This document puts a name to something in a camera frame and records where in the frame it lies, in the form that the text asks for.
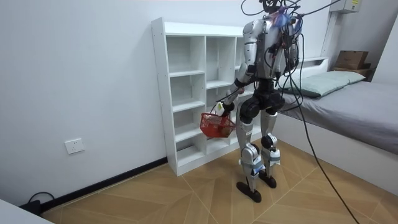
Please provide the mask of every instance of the black baseboard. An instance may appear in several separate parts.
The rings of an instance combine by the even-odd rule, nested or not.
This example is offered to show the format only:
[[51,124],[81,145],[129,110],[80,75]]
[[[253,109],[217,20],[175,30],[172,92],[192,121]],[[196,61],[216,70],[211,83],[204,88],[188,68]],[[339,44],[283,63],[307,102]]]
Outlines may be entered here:
[[103,180],[101,182],[98,182],[96,184],[90,185],[90,186],[85,187],[83,189],[80,189],[80,190],[77,190],[75,192],[69,193],[67,195],[61,196],[61,197],[56,198],[54,200],[42,203],[41,204],[41,211],[45,212],[47,210],[50,210],[51,208],[54,208],[54,207],[59,206],[59,205],[62,205],[63,203],[70,202],[70,201],[75,200],[77,198],[80,198],[80,197],[82,197],[84,195],[88,195],[90,193],[96,192],[97,190],[101,190],[101,189],[103,189],[105,187],[108,187],[110,185],[116,184],[116,183],[118,183],[118,182],[120,182],[122,180],[126,180],[126,179],[128,179],[130,177],[134,177],[137,174],[140,174],[140,173],[143,173],[143,172],[148,171],[150,169],[153,169],[153,168],[155,168],[157,166],[165,164],[166,162],[167,162],[167,157],[161,158],[161,159],[158,159],[158,160],[156,160],[154,162],[150,162],[150,163],[148,163],[146,165],[137,167],[137,168],[135,168],[133,170],[124,172],[122,174],[119,174],[117,176],[114,176],[114,177],[111,177],[109,179]]

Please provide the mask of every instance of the parquet floor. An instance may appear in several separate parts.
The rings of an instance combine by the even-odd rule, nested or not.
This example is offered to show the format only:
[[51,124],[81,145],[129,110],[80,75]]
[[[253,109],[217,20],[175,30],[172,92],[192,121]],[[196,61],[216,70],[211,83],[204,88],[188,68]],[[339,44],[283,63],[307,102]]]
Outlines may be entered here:
[[[261,203],[240,193],[239,151],[176,177],[168,165],[44,214],[54,223],[354,223],[314,158],[280,142],[277,188],[258,180]],[[361,224],[398,223],[398,197],[322,162]]]

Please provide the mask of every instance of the gray mattress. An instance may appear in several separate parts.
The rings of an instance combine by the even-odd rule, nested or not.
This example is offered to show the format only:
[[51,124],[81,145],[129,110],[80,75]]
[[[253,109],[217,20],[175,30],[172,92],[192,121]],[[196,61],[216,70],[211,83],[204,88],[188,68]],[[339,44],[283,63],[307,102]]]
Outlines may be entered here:
[[[396,86],[359,82],[318,100],[305,98],[302,110],[308,123],[398,154],[397,97]],[[284,98],[284,109],[297,105],[289,105],[293,95]],[[301,119],[299,109],[283,114]]]

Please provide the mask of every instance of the plastic basket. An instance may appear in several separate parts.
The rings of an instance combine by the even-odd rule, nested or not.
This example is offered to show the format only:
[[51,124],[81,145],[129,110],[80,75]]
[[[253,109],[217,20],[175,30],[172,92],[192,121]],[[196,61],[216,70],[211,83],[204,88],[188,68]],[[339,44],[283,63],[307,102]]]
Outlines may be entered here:
[[235,124],[229,116],[220,117],[217,114],[202,113],[200,129],[203,134],[210,138],[228,138],[234,131]]

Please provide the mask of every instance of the bed frame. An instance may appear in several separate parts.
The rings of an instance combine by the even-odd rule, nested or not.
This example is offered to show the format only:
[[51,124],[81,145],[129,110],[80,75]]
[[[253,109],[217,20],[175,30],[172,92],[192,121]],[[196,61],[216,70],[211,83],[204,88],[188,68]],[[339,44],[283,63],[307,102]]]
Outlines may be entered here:
[[[303,77],[327,71],[327,58],[314,58],[304,63],[307,66],[304,66]],[[398,195],[398,155],[309,123],[307,127],[320,159]],[[273,134],[281,141],[312,154],[301,120],[279,114]]]

